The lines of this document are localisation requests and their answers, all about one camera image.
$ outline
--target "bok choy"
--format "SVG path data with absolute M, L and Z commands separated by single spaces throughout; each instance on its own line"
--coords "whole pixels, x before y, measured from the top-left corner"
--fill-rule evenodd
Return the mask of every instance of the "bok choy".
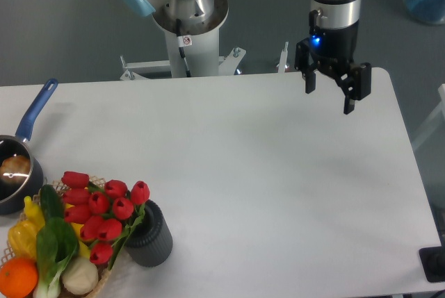
M 77 255 L 79 243 L 73 228 L 63 218 L 52 217 L 37 234 L 37 269 L 39 281 L 34 298 L 57 298 L 60 276 Z

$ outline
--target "wicker basket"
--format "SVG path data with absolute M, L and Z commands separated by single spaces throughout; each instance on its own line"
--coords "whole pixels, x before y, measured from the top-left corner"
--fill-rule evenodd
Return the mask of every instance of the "wicker basket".
M 105 180 L 102 178 L 98 178 L 96 176 L 90 176 L 90 181 L 93 182 L 95 185 L 99 187 L 105 186 Z M 62 197 L 63 193 L 69 190 L 69 188 L 62 183 L 62 181 L 54 181 L 52 183 L 54 189 L 57 191 L 57 194 Z M 40 205 L 40 195 L 34 195 L 33 202 Z M 26 219 L 26 215 L 24 213 L 20 214 L 19 222 Z M 3 267 L 3 264 L 6 263 L 11 258 L 14 258 L 14 252 L 11 246 L 9 245 L 9 241 L 6 241 L 6 249 L 3 251 L 3 256 L 1 258 L 1 264 L 0 268 Z M 58 296 L 58 298 L 73 298 L 73 297 L 85 297 L 85 298 L 94 298 L 97 296 L 99 291 L 102 289 L 106 281 L 108 280 L 108 277 L 110 276 L 110 271 L 106 269 L 106 266 L 99 266 L 97 268 L 97 271 L 99 272 L 99 282 L 97 283 L 96 287 L 89 292 L 86 295 L 73 295 L 71 292 L 68 292 L 63 285 L 61 285 L 61 292 Z

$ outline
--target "white table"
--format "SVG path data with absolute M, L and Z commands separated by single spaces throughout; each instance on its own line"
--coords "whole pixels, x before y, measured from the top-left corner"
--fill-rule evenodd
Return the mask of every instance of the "white table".
M 123 254 L 100 297 L 445 288 L 421 268 L 418 250 L 439 238 L 388 73 L 373 70 L 348 116 L 332 80 L 304 86 L 299 74 L 59 85 L 30 142 L 48 179 L 145 180 L 174 239 L 154 269 Z M 0 133 L 39 89 L 0 88 Z M 1 241 L 15 220 L 0 217 Z

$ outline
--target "blue pan handle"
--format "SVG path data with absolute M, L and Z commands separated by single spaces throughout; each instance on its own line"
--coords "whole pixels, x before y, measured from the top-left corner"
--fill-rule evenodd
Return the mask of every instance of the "blue pan handle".
M 33 133 L 33 127 L 35 119 L 39 115 L 42 108 L 48 102 L 48 99 L 53 94 L 54 90 L 57 88 L 58 81 L 54 78 L 49 79 L 40 90 L 39 94 L 35 97 L 33 103 L 29 106 L 25 115 L 23 115 L 22 120 L 15 132 L 15 136 L 21 140 L 30 140 L 31 134 Z

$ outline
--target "red tulip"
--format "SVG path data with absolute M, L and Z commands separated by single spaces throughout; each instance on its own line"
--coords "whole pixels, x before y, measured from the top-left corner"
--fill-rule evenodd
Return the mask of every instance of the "red tulip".
M 89 181 L 90 177 L 88 174 L 69 171 L 63 173 L 62 182 L 73 189 L 84 189 Z
M 87 204 L 90 198 L 90 192 L 86 189 L 69 189 L 63 193 L 62 199 L 65 203 L 77 206 L 79 204 Z
M 127 185 L 119 180 L 110 180 L 109 182 L 105 183 L 105 194 L 112 199 L 124 197 L 127 190 Z
M 128 219 L 134 211 L 134 205 L 129 199 L 119 197 L 113 202 L 113 213 L 119 220 Z
M 144 204 L 150 198 L 150 190 L 144 181 L 138 181 L 131 190 L 130 199 L 135 205 Z
M 97 231 L 99 226 L 105 222 L 102 216 L 91 216 L 81 227 L 82 240 L 97 239 Z
M 115 218 L 106 220 L 97 229 L 97 239 L 113 240 L 122 233 L 122 223 Z
M 102 265 L 110 260 L 113 255 L 113 248 L 106 242 L 98 242 L 91 249 L 90 262 L 95 265 Z
M 85 224 L 91 217 L 91 211 L 88 204 L 79 204 L 65 209 L 65 221 L 68 223 Z
M 101 192 L 94 192 L 88 200 L 88 205 L 93 215 L 100 215 L 109 210 L 110 201 L 108 200 L 108 197 Z

